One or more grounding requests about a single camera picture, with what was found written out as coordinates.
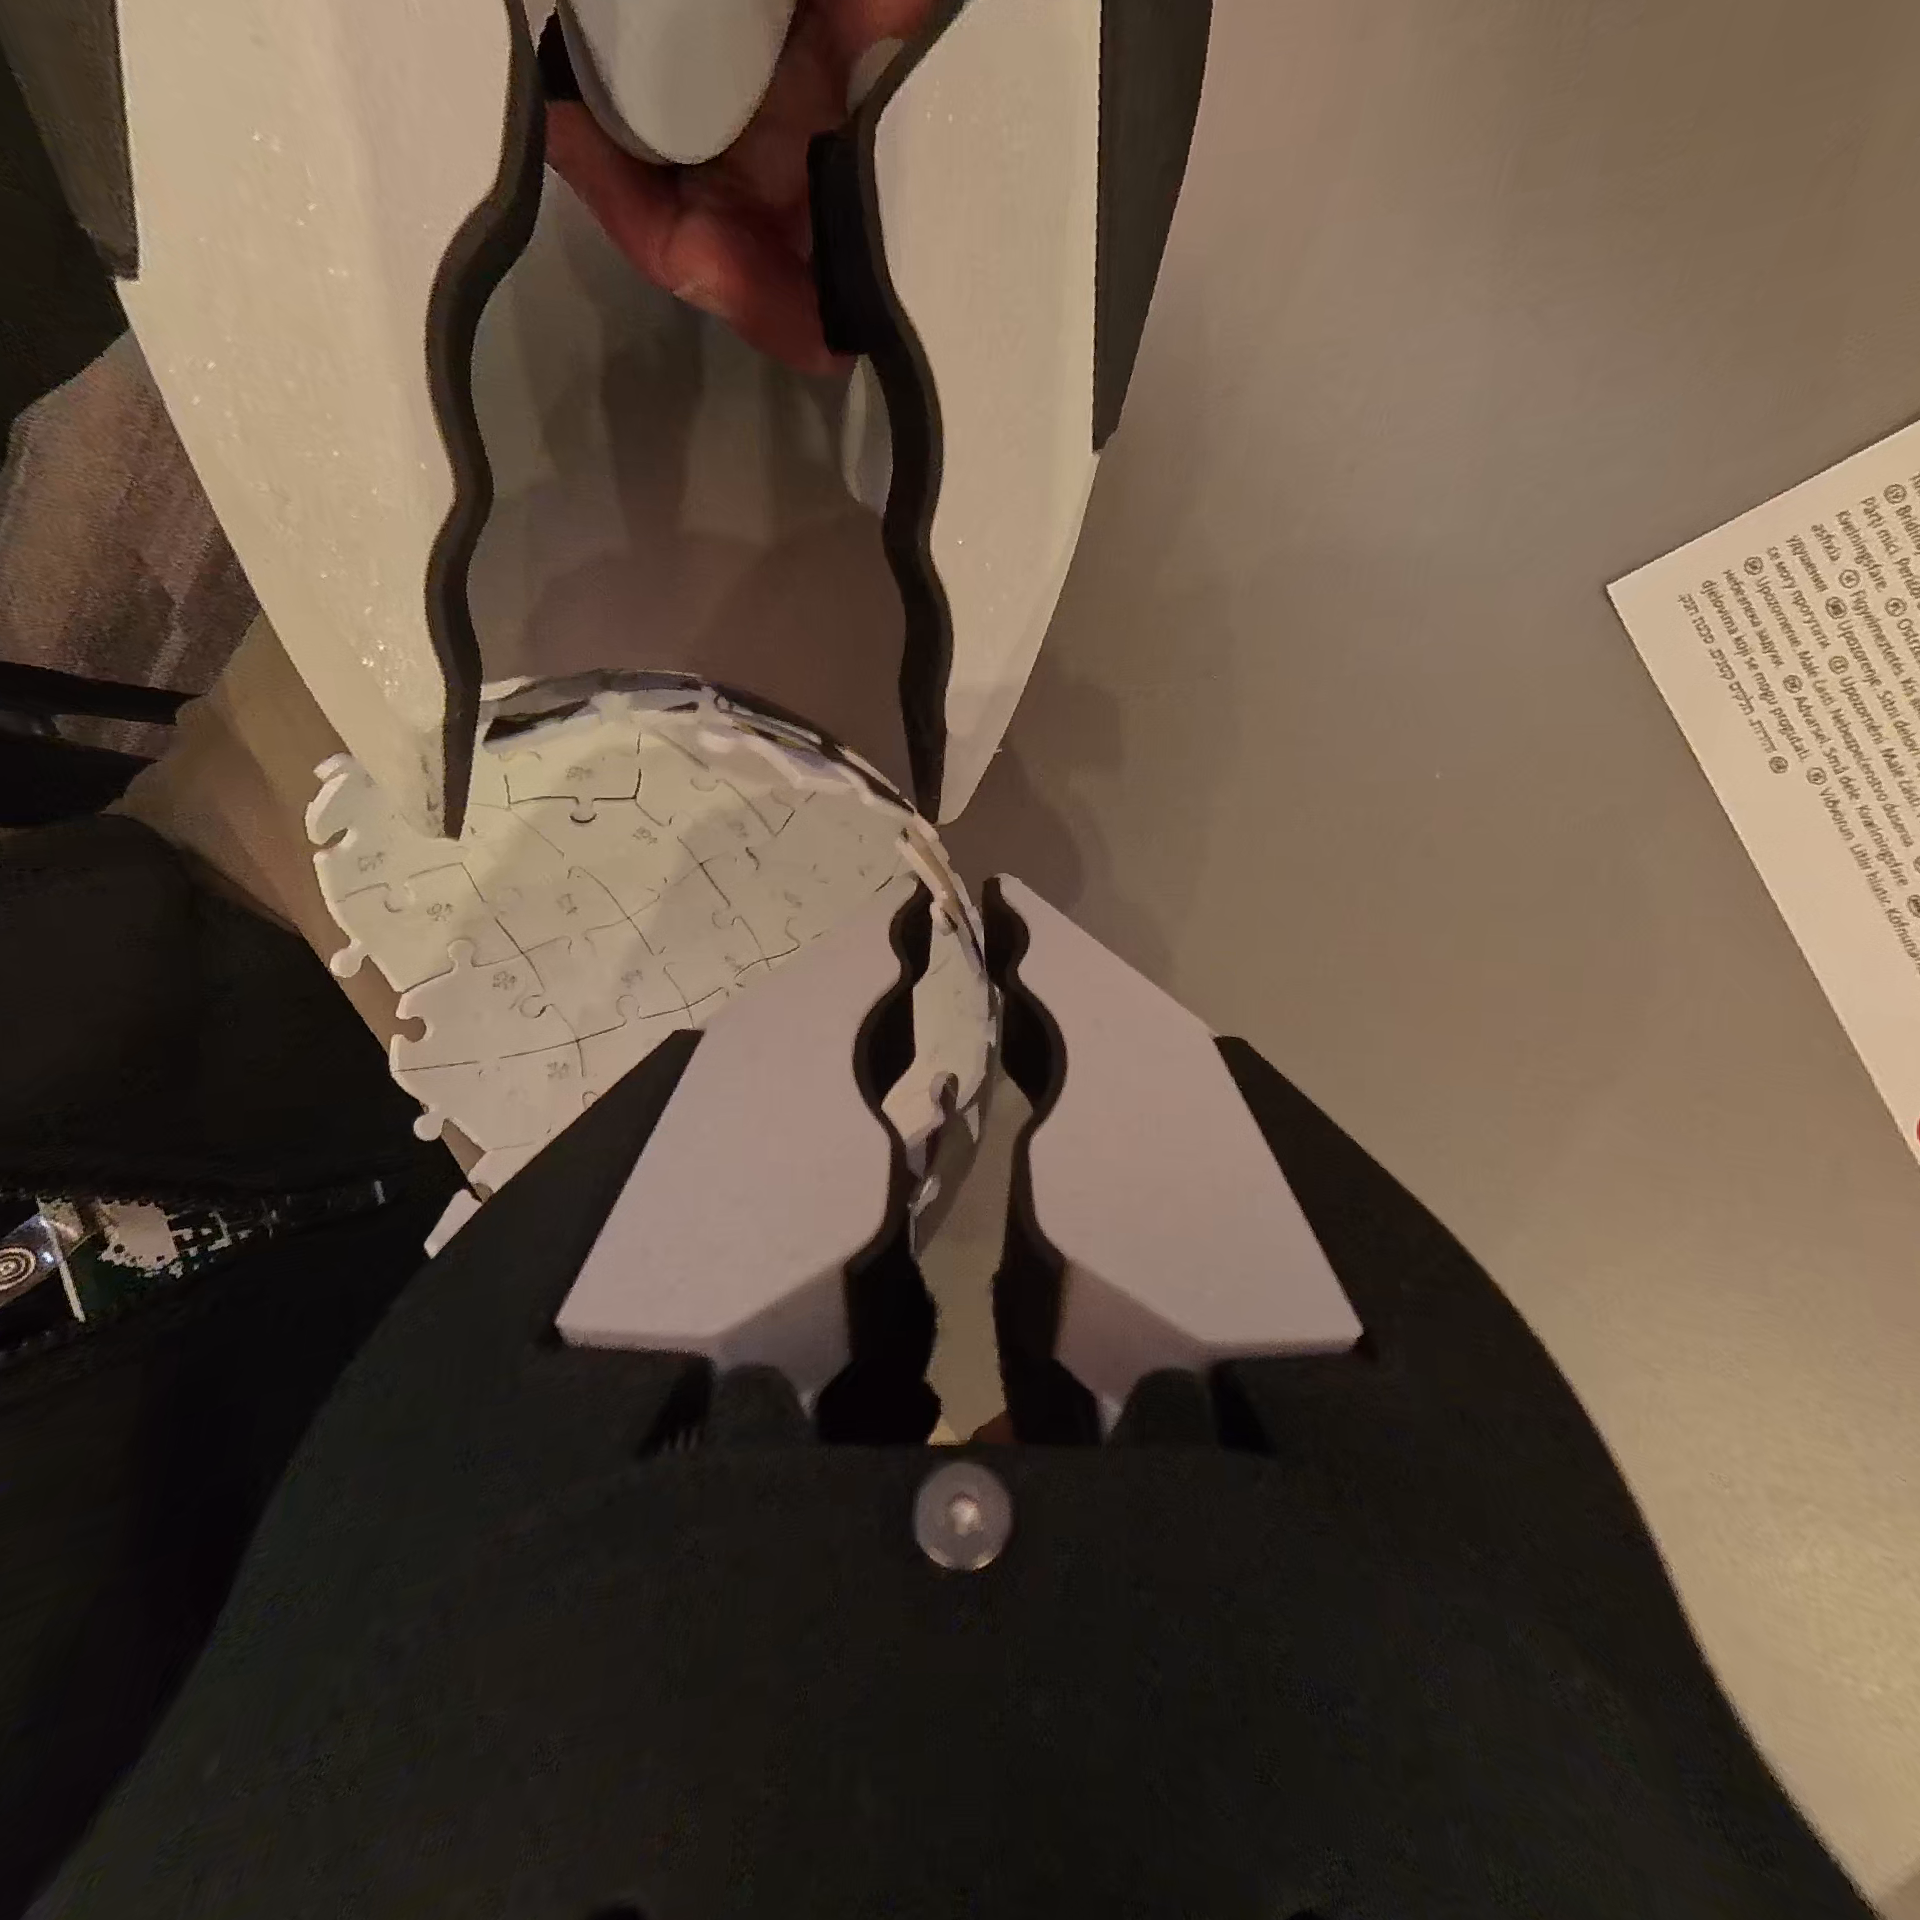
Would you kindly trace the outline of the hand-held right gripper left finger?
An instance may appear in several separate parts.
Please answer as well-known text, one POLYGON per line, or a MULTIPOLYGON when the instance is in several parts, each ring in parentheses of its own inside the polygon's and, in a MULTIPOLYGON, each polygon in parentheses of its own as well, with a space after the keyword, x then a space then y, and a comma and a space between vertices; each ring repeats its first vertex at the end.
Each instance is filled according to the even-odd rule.
POLYGON ((933 889, 877 902, 697 1035, 555 1330, 774 1369, 830 1442, 925 1442, 937 1312, 883 1096, 913 1063, 933 889))

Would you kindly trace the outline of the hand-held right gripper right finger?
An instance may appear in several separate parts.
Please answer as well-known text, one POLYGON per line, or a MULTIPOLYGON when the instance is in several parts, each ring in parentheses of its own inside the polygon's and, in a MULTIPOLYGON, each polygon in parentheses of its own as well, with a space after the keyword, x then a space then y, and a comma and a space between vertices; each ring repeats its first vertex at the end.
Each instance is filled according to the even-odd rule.
POLYGON ((1017 874, 984 887, 997 1063, 1027 1102, 992 1280, 1022 1442, 1099 1442, 1140 1379, 1362 1342, 1222 1040, 1017 874))

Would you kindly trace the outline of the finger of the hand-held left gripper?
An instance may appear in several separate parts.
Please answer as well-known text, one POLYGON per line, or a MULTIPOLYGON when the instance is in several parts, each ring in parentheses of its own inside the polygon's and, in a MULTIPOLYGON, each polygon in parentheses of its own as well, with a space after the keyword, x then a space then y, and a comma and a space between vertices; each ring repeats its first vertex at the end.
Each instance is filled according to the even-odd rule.
POLYGON ((933 699, 959 818, 1057 608, 1092 498, 1099 4, 959 4, 869 101, 887 289, 933 387, 933 699))
POLYGON ((418 827, 475 746, 475 321, 539 203, 520 4, 120 4, 132 340, 306 690, 418 827))

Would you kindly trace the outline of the partly built puzzle ball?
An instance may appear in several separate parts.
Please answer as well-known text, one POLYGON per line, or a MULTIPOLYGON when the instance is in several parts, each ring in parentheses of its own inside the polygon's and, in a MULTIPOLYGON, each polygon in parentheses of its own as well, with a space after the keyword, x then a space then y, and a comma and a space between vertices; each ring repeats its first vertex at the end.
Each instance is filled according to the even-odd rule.
POLYGON ((406 822, 349 754, 311 779, 328 964, 395 987, 391 1078, 425 1142, 473 1147, 475 1197, 893 878, 929 884, 933 948, 883 1113, 915 1173, 945 1117, 979 1128, 978 904, 937 827, 828 735, 684 673, 520 678, 489 707, 459 840, 406 822))

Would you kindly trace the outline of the person's left hand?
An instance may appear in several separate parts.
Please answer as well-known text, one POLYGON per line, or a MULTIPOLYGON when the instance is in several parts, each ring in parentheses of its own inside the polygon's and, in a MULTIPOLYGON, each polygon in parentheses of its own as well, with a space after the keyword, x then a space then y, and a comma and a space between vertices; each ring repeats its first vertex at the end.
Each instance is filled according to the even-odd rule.
POLYGON ((641 280, 801 376, 838 376, 848 356, 828 347, 811 288, 806 151, 847 119, 852 68, 929 13, 933 4, 797 4, 756 115, 708 165, 630 156, 579 101, 549 101, 544 160, 641 280))

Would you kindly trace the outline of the black metal bar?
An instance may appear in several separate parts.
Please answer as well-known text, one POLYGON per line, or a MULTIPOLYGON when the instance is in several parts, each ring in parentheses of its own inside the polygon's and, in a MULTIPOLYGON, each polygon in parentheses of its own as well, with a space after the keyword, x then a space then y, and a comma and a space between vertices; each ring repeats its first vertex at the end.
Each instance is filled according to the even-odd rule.
POLYGON ((176 728, 190 692, 4 661, 4 830, 93 817, 150 758, 58 735, 58 718, 176 728))

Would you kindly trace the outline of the black white patterned badge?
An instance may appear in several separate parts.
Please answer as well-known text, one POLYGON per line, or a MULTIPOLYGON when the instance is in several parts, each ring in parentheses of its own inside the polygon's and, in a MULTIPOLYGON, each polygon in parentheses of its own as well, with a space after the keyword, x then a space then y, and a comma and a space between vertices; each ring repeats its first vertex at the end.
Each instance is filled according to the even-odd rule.
POLYGON ((391 1201, 391 1180, 239 1201, 7 1191, 4 1349, 113 1321, 239 1255, 391 1201))

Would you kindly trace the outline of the white instruction sheet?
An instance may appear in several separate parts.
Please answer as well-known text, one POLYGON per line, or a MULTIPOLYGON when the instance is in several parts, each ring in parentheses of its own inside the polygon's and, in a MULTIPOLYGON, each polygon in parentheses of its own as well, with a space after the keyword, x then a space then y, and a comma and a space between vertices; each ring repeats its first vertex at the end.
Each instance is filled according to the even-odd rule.
POLYGON ((1606 597, 1916 1150, 1916 421, 1606 597))

